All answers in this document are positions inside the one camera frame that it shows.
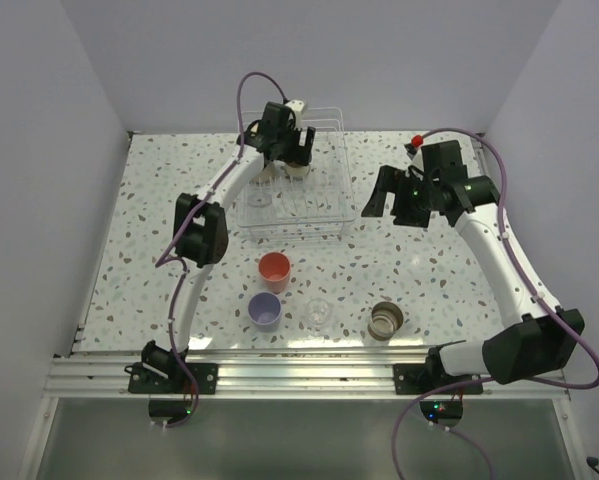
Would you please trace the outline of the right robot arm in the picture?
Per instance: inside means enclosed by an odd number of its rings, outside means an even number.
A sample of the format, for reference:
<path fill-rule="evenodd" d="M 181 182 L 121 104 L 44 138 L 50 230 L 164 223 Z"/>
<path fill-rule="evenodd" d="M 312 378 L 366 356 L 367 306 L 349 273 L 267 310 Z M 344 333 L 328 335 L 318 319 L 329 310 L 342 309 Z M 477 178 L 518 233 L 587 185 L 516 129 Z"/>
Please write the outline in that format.
<path fill-rule="evenodd" d="M 475 256 L 503 325 L 484 341 L 430 349 L 424 369 L 428 387 L 443 393 L 471 375 L 509 384 L 562 369 L 584 319 L 578 310 L 564 309 L 541 284 L 509 226 L 493 180 L 469 174 L 456 140 L 425 144 L 415 136 L 405 148 L 410 156 L 421 157 L 420 165 L 381 167 L 363 216 L 382 216 L 392 193 L 390 214 L 399 226 L 425 228 L 433 214 L 445 217 Z"/>

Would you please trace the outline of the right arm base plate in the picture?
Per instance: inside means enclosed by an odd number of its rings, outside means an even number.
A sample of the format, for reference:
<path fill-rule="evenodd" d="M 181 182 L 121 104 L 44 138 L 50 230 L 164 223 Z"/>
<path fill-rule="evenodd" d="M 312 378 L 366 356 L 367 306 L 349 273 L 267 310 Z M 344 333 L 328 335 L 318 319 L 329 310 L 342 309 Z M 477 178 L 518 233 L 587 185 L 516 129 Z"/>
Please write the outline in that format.
<path fill-rule="evenodd" d="M 421 395 L 440 387 L 472 381 L 470 375 L 451 376 L 444 372 L 432 373 L 422 363 L 397 363 L 392 365 L 392 370 L 397 395 Z"/>

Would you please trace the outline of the clear faceted glass cup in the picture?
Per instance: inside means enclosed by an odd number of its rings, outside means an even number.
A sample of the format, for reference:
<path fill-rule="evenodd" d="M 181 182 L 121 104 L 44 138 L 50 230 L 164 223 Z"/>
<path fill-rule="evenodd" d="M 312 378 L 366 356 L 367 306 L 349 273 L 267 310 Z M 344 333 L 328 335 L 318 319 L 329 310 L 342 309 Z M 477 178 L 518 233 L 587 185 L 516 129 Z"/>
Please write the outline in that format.
<path fill-rule="evenodd" d="M 250 224 L 258 225 L 266 223 L 272 208 L 272 196 L 268 193 L 257 192 L 250 194 L 246 200 L 246 217 Z"/>

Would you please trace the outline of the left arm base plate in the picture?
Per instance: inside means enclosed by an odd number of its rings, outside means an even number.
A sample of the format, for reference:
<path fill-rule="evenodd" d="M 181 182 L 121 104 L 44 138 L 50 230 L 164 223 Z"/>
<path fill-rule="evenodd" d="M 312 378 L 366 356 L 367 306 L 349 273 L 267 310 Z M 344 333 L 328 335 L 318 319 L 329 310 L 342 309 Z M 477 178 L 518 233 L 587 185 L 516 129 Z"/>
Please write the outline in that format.
<path fill-rule="evenodd" d="M 197 382 L 195 392 L 200 395 L 214 395 L 219 378 L 219 366 L 214 363 L 187 363 L 187 367 Z M 129 375 L 127 390 L 131 394 L 174 395 L 192 392 L 189 377 L 180 371 L 170 378 L 137 362 L 127 365 L 124 372 Z"/>

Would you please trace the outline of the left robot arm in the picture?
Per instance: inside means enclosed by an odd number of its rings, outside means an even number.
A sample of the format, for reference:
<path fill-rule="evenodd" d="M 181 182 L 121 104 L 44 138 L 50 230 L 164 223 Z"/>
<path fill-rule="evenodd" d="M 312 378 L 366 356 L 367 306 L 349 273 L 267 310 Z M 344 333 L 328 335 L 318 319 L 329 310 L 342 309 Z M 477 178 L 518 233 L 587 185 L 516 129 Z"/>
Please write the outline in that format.
<path fill-rule="evenodd" d="M 177 198 L 172 240 L 155 263 L 182 265 L 168 307 L 170 348 L 164 350 L 151 341 L 141 354 L 142 367 L 164 392 L 176 392 L 192 381 L 185 366 L 192 319 L 206 279 L 228 248 L 227 208 L 269 164 L 310 166 L 316 129 L 302 126 L 306 111 L 306 102 L 284 100 L 267 103 L 261 118 L 249 125 L 239 118 L 229 160 L 196 194 Z"/>

